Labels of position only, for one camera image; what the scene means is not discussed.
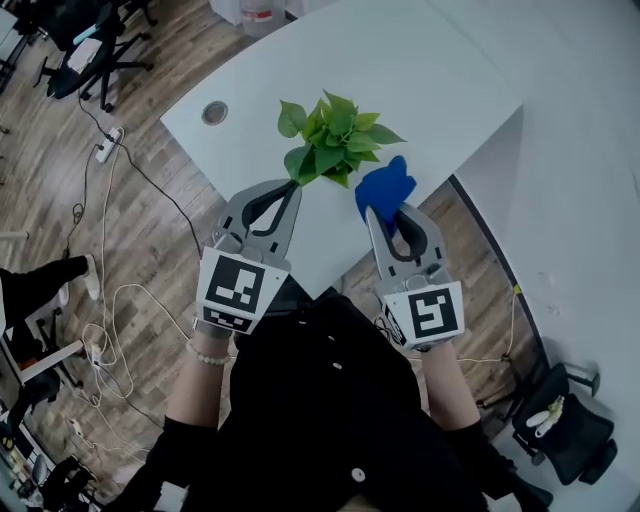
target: blue cloth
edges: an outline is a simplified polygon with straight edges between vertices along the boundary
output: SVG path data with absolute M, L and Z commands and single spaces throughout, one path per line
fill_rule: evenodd
M 396 156 L 386 167 L 367 174 L 356 187 L 356 204 L 362 220 L 367 222 L 367 206 L 373 207 L 382 216 L 389 234 L 393 236 L 397 229 L 393 216 L 414 188 L 416 180 L 407 176 L 406 160 L 402 156 Z

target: white desk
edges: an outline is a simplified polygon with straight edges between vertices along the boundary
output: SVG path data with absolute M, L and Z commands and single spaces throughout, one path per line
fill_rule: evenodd
M 284 155 L 302 139 L 277 130 L 279 100 L 307 113 L 325 88 L 353 98 L 361 112 L 408 142 L 402 154 L 421 204 L 520 106 L 473 44 L 425 0 L 343 0 L 291 23 L 221 66 L 162 118 L 222 197 L 287 177 Z M 210 102 L 229 112 L 218 126 L 201 114 Z M 351 174 L 350 190 L 325 178 L 304 188 L 287 259 L 292 276 L 319 296 L 370 249 L 353 188 L 374 164 Z

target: beaded bracelet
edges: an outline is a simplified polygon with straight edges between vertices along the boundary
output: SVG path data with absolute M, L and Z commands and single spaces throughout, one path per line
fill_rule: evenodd
M 231 360 L 231 356 L 227 354 L 222 359 L 216 359 L 215 357 L 205 356 L 201 352 L 198 352 L 193 345 L 191 344 L 191 340 L 187 342 L 187 351 L 191 352 L 194 356 L 198 358 L 198 361 L 204 364 L 210 364 L 212 366 L 224 366 Z

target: plant leaf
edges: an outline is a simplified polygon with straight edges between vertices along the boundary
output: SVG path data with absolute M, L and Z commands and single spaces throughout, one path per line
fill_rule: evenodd
M 352 119 L 357 115 L 358 110 L 352 101 L 330 92 L 324 91 L 331 103 L 331 121 L 328 123 L 329 130 L 334 135 L 341 135 L 351 130 Z
M 343 167 L 340 170 L 332 170 L 331 172 L 326 173 L 324 176 L 329 178 L 330 180 L 339 183 L 344 188 L 349 188 L 349 172 L 346 167 Z
M 307 114 L 301 105 L 280 100 L 282 110 L 278 118 L 278 131 L 287 138 L 298 135 L 304 129 Z
M 320 101 L 322 100 L 318 100 L 316 108 L 314 108 L 311 114 L 309 114 L 309 117 L 307 117 L 307 121 L 305 122 L 304 129 L 302 130 L 302 136 L 305 138 L 305 140 L 309 140 L 309 137 L 311 137 L 315 133 L 318 133 L 324 125 Z
M 331 147 L 338 147 L 340 145 L 340 141 L 338 139 L 336 139 L 335 135 L 333 135 L 333 133 L 329 133 L 329 135 L 327 135 L 327 140 L 325 141 L 327 146 L 331 146 Z
M 361 160 L 359 160 L 358 158 L 353 158 L 350 155 L 345 155 L 344 161 L 347 162 L 347 165 L 354 171 L 357 171 L 360 168 L 360 164 L 362 163 Z
M 361 151 L 357 153 L 349 152 L 352 155 L 355 155 L 355 158 L 358 158 L 364 162 L 379 162 L 380 159 L 376 156 L 373 151 Z
M 316 149 L 316 174 L 319 176 L 342 160 L 344 148 L 332 148 L 324 144 Z
M 373 126 L 373 123 L 375 123 L 379 117 L 380 114 L 358 114 L 354 119 L 356 130 L 366 132 Z
M 378 144 L 394 144 L 396 142 L 407 142 L 401 137 L 398 137 L 395 133 L 393 133 L 386 126 L 382 126 L 381 124 L 374 124 L 369 130 L 367 130 L 367 135 L 371 137 L 374 142 Z
M 289 176 L 292 180 L 298 179 L 300 168 L 302 167 L 302 162 L 309 153 L 310 149 L 311 144 L 307 144 L 306 146 L 294 148 L 285 155 L 284 166 L 287 168 L 287 172 L 289 173 Z
M 320 109 L 322 110 L 322 117 L 324 118 L 324 124 L 328 125 L 331 123 L 331 119 L 333 118 L 333 111 L 331 110 L 331 106 L 320 98 Z
M 324 139 L 327 136 L 327 133 L 328 133 L 327 129 L 323 128 L 315 135 L 312 135 L 311 137 L 309 137 L 309 142 L 311 142 L 311 144 L 313 144 L 316 147 L 320 147 L 324 145 Z
M 366 133 L 355 132 L 351 134 L 349 142 L 347 142 L 347 149 L 354 153 L 361 153 L 363 151 L 380 149 L 380 146 L 378 146 Z

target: white cable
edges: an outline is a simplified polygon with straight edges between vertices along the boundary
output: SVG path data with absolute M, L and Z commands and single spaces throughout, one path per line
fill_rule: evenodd
M 121 143 L 122 141 L 124 141 L 124 136 L 125 136 L 125 132 L 124 129 L 120 128 L 120 133 L 121 133 Z M 98 324 L 94 324 L 94 323 L 88 323 L 85 325 L 84 329 L 82 330 L 82 345 L 84 346 L 84 350 L 87 354 L 87 358 L 88 360 L 91 362 L 91 368 L 93 370 L 94 373 L 94 380 L 95 380 L 95 384 L 96 384 L 96 388 L 97 388 L 97 395 L 93 395 L 91 398 L 89 398 L 87 396 L 87 394 L 84 392 L 84 390 L 81 391 L 82 395 L 84 397 L 81 397 L 77 394 L 74 393 L 74 396 L 76 398 L 78 398 L 79 400 L 82 400 L 83 402 L 85 402 L 87 405 L 89 405 L 90 407 L 93 407 L 94 409 L 96 409 L 98 411 L 98 413 L 100 414 L 100 416 L 102 417 L 102 419 L 104 420 L 104 422 L 107 424 L 107 426 L 109 427 L 109 429 L 111 430 L 111 432 L 113 433 L 113 435 L 122 443 L 124 443 L 125 445 L 129 446 L 130 448 L 132 448 L 133 450 L 137 451 L 137 452 L 149 452 L 149 450 L 145 449 L 145 448 L 140 448 L 138 446 L 135 446 L 133 444 L 131 444 L 129 441 L 127 441 L 126 439 L 123 439 L 122 437 L 120 437 L 118 435 L 118 433 L 114 430 L 113 426 L 111 425 L 111 423 L 109 423 L 109 420 L 107 420 L 106 416 L 102 413 L 102 411 L 100 410 L 100 405 L 102 403 L 102 397 L 103 397 L 103 393 L 102 393 L 102 387 L 100 385 L 100 383 L 102 383 L 102 385 L 104 385 L 114 396 L 121 398 L 123 400 L 126 400 L 129 396 L 131 396 L 131 394 L 133 393 L 134 389 L 135 389 L 135 385 L 133 382 L 133 377 L 131 376 L 131 372 L 129 371 L 129 365 L 127 364 L 127 358 L 124 355 L 124 351 L 122 350 L 122 345 L 120 344 L 120 340 L 118 338 L 118 331 L 116 329 L 116 325 L 115 325 L 115 312 L 116 312 L 116 298 L 118 296 L 118 292 L 120 290 L 123 290 L 125 288 L 140 288 L 142 290 L 144 290 L 149 297 L 151 297 L 151 299 L 160 307 L 160 309 L 162 311 L 164 311 L 166 313 L 166 315 L 169 317 L 169 319 L 171 320 L 171 322 L 173 323 L 173 325 L 176 326 L 176 328 L 180 331 L 180 334 L 182 334 L 182 336 L 185 338 L 185 340 L 188 340 L 189 337 L 187 336 L 187 334 L 184 332 L 184 330 L 182 330 L 182 328 L 178 325 L 178 323 L 176 322 L 176 320 L 173 318 L 173 316 L 169 313 L 169 311 L 167 311 L 167 309 L 160 303 L 160 301 L 158 301 L 153 294 L 147 290 L 144 286 L 140 285 L 140 284 L 124 284 L 122 286 L 120 286 L 118 289 L 116 289 L 116 291 L 113 294 L 113 307 L 111 310 L 111 325 L 112 325 L 112 329 L 113 329 L 113 333 L 115 335 L 115 339 L 116 339 L 116 346 L 118 351 L 120 352 L 120 355 L 122 357 L 122 362 L 124 363 L 124 367 L 127 373 L 127 378 L 129 379 L 129 385 L 130 385 L 130 390 L 128 393 L 124 394 L 124 395 L 120 395 L 117 391 L 115 391 L 114 389 L 111 388 L 111 386 L 109 386 L 104 378 L 102 377 L 102 373 L 100 372 L 100 367 L 98 366 L 98 362 L 100 363 L 100 366 L 113 366 L 115 365 L 118 360 L 118 352 L 116 351 L 116 348 L 113 345 L 113 341 L 111 339 L 111 336 L 109 335 L 109 332 L 107 330 L 107 300 L 106 300 L 106 289 L 105 289 L 105 276 L 106 276 L 106 263 L 105 263 L 105 257 L 104 257 L 104 248 L 105 248 L 105 244 L 106 244 L 106 219 L 107 219 L 107 208 L 109 206 L 109 197 L 111 195 L 111 187 L 113 184 L 113 175 L 115 172 L 115 167 L 116 167 L 116 162 L 118 161 L 118 155 L 120 153 L 120 145 L 117 146 L 116 149 L 116 154 L 115 157 L 113 159 L 113 163 L 111 164 L 111 172 L 110 172 L 110 176 L 109 176 L 109 186 L 107 188 L 107 193 L 105 195 L 105 199 L 104 199 L 104 208 L 102 210 L 102 243 L 101 243 L 101 259 L 100 259 L 100 264 L 102 265 L 102 274 L 101 274 L 101 290 L 102 290 L 102 325 L 98 325 Z M 89 353 L 89 349 L 88 349 L 88 345 L 86 342 L 86 333 L 87 333 L 87 329 L 89 327 L 94 327 L 96 329 L 101 330 L 104 333 L 104 343 L 102 345 L 102 349 L 100 350 L 100 361 L 96 361 L 93 357 L 93 354 Z M 110 348 L 111 352 L 113 353 L 113 361 L 110 362 L 104 362 L 102 361 L 102 356 L 104 355 L 105 351 L 107 350 L 107 347 Z M 82 439 L 82 441 L 91 449 L 95 449 L 96 447 L 101 448 L 103 450 L 105 450 L 106 452 L 112 452 L 112 451 L 123 451 L 127 454 L 129 454 L 131 457 L 133 457 L 134 459 L 136 459 L 138 462 L 144 464 L 144 461 L 138 457 L 136 457 L 136 455 L 134 455 L 134 453 L 128 451 L 125 448 L 120 448 L 120 447 L 116 447 L 116 448 L 107 448 L 104 445 L 98 444 L 98 443 L 93 443 L 88 441 L 87 439 L 85 439 L 83 436 L 80 436 L 78 434 L 78 436 Z
M 509 339 L 509 347 L 507 348 L 507 351 L 504 353 L 504 355 L 502 357 L 506 357 L 511 353 L 511 349 L 513 348 L 513 330 L 515 327 L 515 318 L 516 318 L 516 295 L 517 293 L 514 292 L 514 294 L 511 297 L 511 335 L 510 335 L 510 339 Z M 471 358 L 464 358 L 464 359 L 458 359 L 458 362 L 471 362 L 471 363 L 500 363 L 502 361 L 504 361 L 504 359 L 500 358 L 500 359 L 471 359 Z

